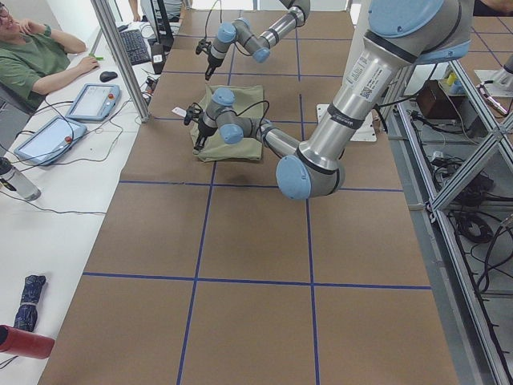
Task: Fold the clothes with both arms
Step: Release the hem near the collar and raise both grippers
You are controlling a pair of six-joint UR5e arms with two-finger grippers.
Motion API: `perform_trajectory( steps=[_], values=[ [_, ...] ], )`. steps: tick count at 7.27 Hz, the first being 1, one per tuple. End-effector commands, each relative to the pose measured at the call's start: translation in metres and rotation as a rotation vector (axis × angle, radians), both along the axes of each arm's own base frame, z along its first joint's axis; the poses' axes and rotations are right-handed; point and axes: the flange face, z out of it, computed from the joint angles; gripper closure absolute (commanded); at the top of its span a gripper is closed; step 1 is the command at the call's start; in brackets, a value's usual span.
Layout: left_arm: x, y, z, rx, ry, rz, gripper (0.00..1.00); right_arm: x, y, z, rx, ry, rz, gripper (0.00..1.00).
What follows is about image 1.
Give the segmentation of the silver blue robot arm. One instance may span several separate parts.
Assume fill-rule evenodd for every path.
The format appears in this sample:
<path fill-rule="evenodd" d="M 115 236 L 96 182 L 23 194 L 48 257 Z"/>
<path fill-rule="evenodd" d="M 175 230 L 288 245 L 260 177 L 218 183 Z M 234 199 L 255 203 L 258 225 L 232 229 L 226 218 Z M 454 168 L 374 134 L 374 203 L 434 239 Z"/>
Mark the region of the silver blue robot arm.
<path fill-rule="evenodd" d="M 271 49 L 288 33 L 305 25 L 310 13 L 309 0 L 281 1 L 288 10 L 268 29 L 256 36 L 246 18 L 238 18 L 232 22 L 222 22 L 212 42 L 206 38 L 200 40 L 196 54 L 205 52 L 208 55 L 208 68 L 205 79 L 210 80 L 215 70 L 220 67 L 231 45 L 240 44 L 245 54 L 257 63 L 263 63 Z"/>
<path fill-rule="evenodd" d="M 396 74 L 411 65 L 462 58 L 471 44 L 471 1 L 373 1 L 362 52 L 306 141 L 299 141 L 268 120 L 235 112 L 226 87 L 214 91 L 206 107 L 191 105 L 184 122 L 196 123 L 195 150 L 219 134 L 226 144 L 253 138 L 278 157 L 277 184 L 294 200 L 328 196 L 344 179 L 345 146 L 376 107 Z"/>

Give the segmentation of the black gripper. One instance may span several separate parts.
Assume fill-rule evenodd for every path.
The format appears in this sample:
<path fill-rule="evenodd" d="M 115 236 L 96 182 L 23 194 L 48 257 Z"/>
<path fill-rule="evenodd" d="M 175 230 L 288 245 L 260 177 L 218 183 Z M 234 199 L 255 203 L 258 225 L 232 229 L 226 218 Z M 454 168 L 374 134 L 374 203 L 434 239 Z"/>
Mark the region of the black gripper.
<path fill-rule="evenodd" d="M 215 70 L 223 64 L 223 59 L 218 59 L 213 55 L 208 56 L 208 68 L 204 74 L 206 80 L 210 80 Z"/>
<path fill-rule="evenodd" d="M 204 149 L 207 138 L 213 136 L 217 130 L 216 121 L 208 115 L 202 115 L 198 121 L 199 135 L 196 139 L 194 150 L 201 152 Z"/>

